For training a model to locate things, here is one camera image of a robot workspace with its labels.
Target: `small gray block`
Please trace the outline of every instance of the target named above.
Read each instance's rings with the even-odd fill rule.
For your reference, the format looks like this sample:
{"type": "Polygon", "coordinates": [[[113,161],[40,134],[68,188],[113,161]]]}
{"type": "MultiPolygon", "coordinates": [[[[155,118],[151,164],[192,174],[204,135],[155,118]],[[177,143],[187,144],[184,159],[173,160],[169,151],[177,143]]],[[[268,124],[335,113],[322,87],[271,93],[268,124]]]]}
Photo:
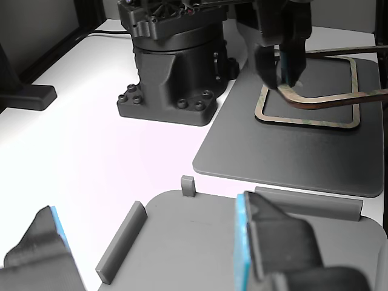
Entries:
{"type": "Polygon", "coordinates": [[[113,282],[146,220],[145,208],[135,201],[97,265],[96,271],[103,283],[110,285],[113,282]]]}
{"type": "Polygon", "coordinates": [[[363,201],[350,198],[311,195],[286,190],[256,187],[259,193],[283,211],[348,221],[359,221],[363,201]]]}
{"type": "Polygon", "coordinates": [[[182,176],[181,186],[182,186],[183,196],[195,197],[196,190],[195,190],[194,177],[182,176]]]}

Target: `cable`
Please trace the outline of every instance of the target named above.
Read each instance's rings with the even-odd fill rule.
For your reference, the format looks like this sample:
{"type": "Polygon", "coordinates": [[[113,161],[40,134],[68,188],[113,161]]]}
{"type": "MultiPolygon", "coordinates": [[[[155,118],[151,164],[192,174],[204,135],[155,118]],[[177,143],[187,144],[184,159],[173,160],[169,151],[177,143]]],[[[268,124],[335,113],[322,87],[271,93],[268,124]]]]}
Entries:
{"type": "Polygon", "coordinates": [[[80,40],[82,40],[84,38],[87,38],[90,35],[94,35],[95,33],[99,33],[99,34],[102,34],[102,35],[129,35],[129,32],[127,32],[127,31],[113,32],[113,31],[110,31],[110,30],[94,30],[92,32],[85,33],[85,34],[77,37],[75,39],[75,42],[78,42],[78,41],[80,41],[80,40]]]}
{"type": "Polygon", "coordinates": [[[89,33],[89,35],[91,35],[93,33],[102,33],[105,35],[129,35],[129,32],[127,32],[127,31],[111,32],[109,30],[94,30],[91,33],[89,33]]]}

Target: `white surface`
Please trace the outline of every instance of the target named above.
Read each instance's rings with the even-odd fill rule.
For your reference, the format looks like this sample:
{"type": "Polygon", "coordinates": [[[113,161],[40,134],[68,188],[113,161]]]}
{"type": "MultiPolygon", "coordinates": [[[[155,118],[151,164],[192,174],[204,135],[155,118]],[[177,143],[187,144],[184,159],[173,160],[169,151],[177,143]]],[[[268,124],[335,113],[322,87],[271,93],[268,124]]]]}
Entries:
{"type": "MultiPolygon", "coordinates": [[[[229,54],[242,63],[242,39],[233,22],[226,26],[229,54]]],[[[121,26],[107,21],[101,29],[121,26]]],[[[374,45],[373,35],[314,28],[307,48],[356,45],[374,45]]],[[[375,55],[367,57],[376,61],[375,55]]],[[[58,92],[47,110],[0,114],[0,256],[19,242],[39,209],[56,206],[85,285],[94,291],[101,283],[94,269],[135,200],[146,205],[162,192],[179,189],[182,175],[194,176],[199,192],[235,197],[254,190],[257,184],[193,171],[211,124],[120,117],[117,97],[137,82],[129,37],[91,36],[37,80],[58,92]]],[[[383,202],[382,195],[364,199],[363,215],[382,224],[383,202]]]]}

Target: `bolt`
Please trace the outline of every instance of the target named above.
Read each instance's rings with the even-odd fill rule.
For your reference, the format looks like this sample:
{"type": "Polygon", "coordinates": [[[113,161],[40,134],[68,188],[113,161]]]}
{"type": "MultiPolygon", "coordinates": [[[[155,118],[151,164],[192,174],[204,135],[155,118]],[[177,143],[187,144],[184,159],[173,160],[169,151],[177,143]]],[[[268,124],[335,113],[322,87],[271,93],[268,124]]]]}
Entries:
{"type": "Polygon", "coordinates": [[[204,90],[202,92],[202,96],[205,98],[205,99],[210,99],[211,97],[213,97],[213,92],[210,91],[210,90],[204,90]]]}
{"type": "Polygon", "coordinates": [[[202,111],[205,109],[205,107],[206,107],[206,105],[202,101],[197,101],[197,103],[195,103],[195,109],[197,111],[202,111]]]}
{"type": "Polygon", "coordinates": [[[134,84],[129,84],[127,89],[128,89],[128,92],[130,92],[130,93],[133,93],[137,90],[136,85],[134,85],[134,84]]]}
{"type": "Polygon", "coordinates": [[[186,99],[179,99],[178,100],[178,108],[179,109],[185,109],[188,106],[186,99]]]}
{"type": "Polygon", "coordinates": [[[121,95],[119,96],[119,102],[120,102],[120,103],[124,103],[124,102],[127,102],[127,101],[128,101],[128,97],[126,97],[126,95],[121,94],[121,95]]]}
{"type": "Polygon", "coordinates": [[[136,95],[132,98],[134,104],[140,104],[143,101],[143,97],[141,95],[136,95]]]}

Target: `black bracket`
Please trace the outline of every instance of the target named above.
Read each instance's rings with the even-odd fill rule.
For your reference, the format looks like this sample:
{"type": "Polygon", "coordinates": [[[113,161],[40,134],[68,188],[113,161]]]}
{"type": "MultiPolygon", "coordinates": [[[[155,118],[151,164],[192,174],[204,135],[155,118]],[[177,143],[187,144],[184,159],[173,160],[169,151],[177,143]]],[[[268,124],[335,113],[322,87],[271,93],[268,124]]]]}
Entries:
{"type": "Polygon", "coordinates": [[[44,110],[56,96],[53,86],[22,84],[0,45],[0,112],[7,107],[44,110]]]}

